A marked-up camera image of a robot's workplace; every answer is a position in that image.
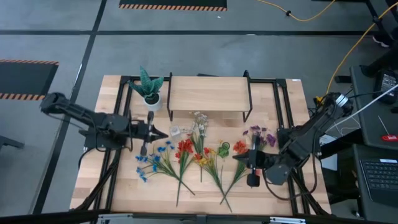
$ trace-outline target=green leaf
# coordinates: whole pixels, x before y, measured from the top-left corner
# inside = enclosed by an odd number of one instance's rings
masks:
[[[142,88],[144,89],[144,92],[148,94],[150,93],[150,89],[152,88],[152,82],[149,78],[147,71],[145,71],[145,69],[142,66],[139,67],[139,70],[141,73],[140,79],[141,79]]]
[[[133,89],[136,90],[138,92],[138,94],[140,94],[142,97],[145,96],[144,90],[142,89],[141,85],[136,85],[132,82],[129,82],[129,86]]]
[[[163,85],[163,79],[164,79],[163,77],[159,77],[159,78],[157,78],[157,79],[152,81],[153,84],[154,84],[153,90],[152,90],[153,93],[158,93],[159,92],[160,88]]]

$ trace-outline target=black metal stand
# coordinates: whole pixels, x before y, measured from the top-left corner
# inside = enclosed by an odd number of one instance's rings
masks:
[[[3,146],[12,146],[16,147],[17,149],[22,149],[24,147],[24,143],[0,136],[0,150]]]

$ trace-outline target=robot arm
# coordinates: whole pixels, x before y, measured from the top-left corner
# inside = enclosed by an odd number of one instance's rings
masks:
[[[273,184],[282,185],[288,178],[290,171],[301,168],[310,157],[319,152],[319,137],[330,127],[336,119],[351,114],[353,105],[350,100],[340,93],[330,93],[323,99],[323,104],[317,113],[304,125],[294,129],[283,129],[278,132],[279,154],[268,154],[257,151],[259,138],[252,139],[252,149],[243,155],[233,158],[244,161],[252,174],[248,175],[248,185],[259,186],[256,169],[262,169]]]

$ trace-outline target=wooden board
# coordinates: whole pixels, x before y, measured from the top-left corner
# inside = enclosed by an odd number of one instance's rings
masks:
[[[116,95],[118,92],[120,76],[106,75],[99,91],[99,97],[96,105],[96,111],[112,113]],[[303,94],[300,80],[287,80],[289,98],[293,112],[295,125],[303,124],[308,120],[307,104]],[[167,102],[168,83],[165,82],[160,92],[164,102],[163,108],[155,113],[154,124],[157,129],[169,133],[173,125],[180,127],[190,127],[193,115],[186,111],[176,111],[174,120],[171,123],[167,114],[165,102]],[[275,110],[274,94],[271,84],[253,83],[251,84],[253,111],[248,121],[243,123],[240,113],[236,112],[209,112],[209,127],[207,129],[207,138],[205,146],[215,148],[220,139],[228,141],[233,145],[236,141],[244,139],[242,132],[248,127],[258,124],[269,128],[269,132],[276,134],[278,127],[277,115]],[[136,119],[146,119],[147,109],[142,98],[133,92],[131,99],[131,110]],[[162,146],[165,140],[154,142],[149,146]],[[134,158],[139,154],[142,141],[134,140],[134,149],[132,152],[124,150],[122,152],[121,163],[118,170],[113,204],[113,212],[147,212],[147,213],[205,213],[205,214],[231,214],[225,203],[220,205],[221,193],[213,183],[211,177],[204,172],[203,181],[200,182],[200,168],[196,164],[186,171],[183,181],[196,193],[193,196],[185,188],[181,188],[180,203],[175,206],[177,198],[177,181],[171,177],[157,174],[144,183],[136,173],[137,166],[143,166],[142,162],[137,162]],[[266,147],[266,152],[277,153],[278,145],[275,147]],[[219,168],[223,165],[223,187],[227,188],[234,175],[237,162],[232,159],[234,152],[230,150],[230,156],[224,161],[219,159]],[[70,207],[74,208],[84,201],[98,181],[103,160],[103,153],[91,151],[83,159],[76,181],[75,191]],[[326,211],[330,212],[325,184],[323,181],[320,163],[316,163],[318,187],[313,193],[315,199]],[[309,189],[314,183],[312,163],[308,162],[303,167],[305,182]],[[288,197],[287,184],[282,186],[271,186],[271,189],[281,197]],[[106,194],[102,197],[101,208],[104,207]],[[250,188],[246,185],[246,179],[241,179],[228,194],[228,201],[233,210],[232,214],[239,215],[291,215],[290,203],[278,200],[273,197],[264,185],[261,179],[261,185],[257,188]],[[302,211],[301,200],[298,198],[299,210]]]
[[[248,80],[244,77],[172,77],[170,110],[249,111]]]

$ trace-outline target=concrete floor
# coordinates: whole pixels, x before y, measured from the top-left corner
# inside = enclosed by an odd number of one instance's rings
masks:
[[[380,14],[387,6],[374,0]],[[91,30],[100,0],[2,0],[1,30]],[[328,3],[286,0],[282,6],[300,18],[310,17]],[[396,24],[391,15],[384,23]],[[364,4],[337,2],[312,22],[299,23],[276,8],[255,0],[228,0],[227,12],[134,11],[108,0],[99,30],[365,30],[371,24]],[[57,60],[50,91],[72,92],[88,35],[0,35],[0,58]],[[103,75],[137,75],[144,66],[151,75],[207,73],[252,77],[300,78],[308,105],[325,92],[341,59],[358,36],[251,35],[97,35],[77,103],[93,109]],[[367,64],[385,52],[365,38],[342,66]],[[349,85],[333,84],[333,91]],[[40,102],[0,101],[0,134],[25,143],[24,150],[4,147],[0,152],[0,216],[31,212],[39,183],[52,152],[60,122],[39,113]],[[355,127],[355,123],[346,123]],[[69,127],[43,212],[67,211],[77,176],[77,160],[84,139]],[[349,217],[351,206],[332,206]],[[150,220],[136,220],[147,223]]]

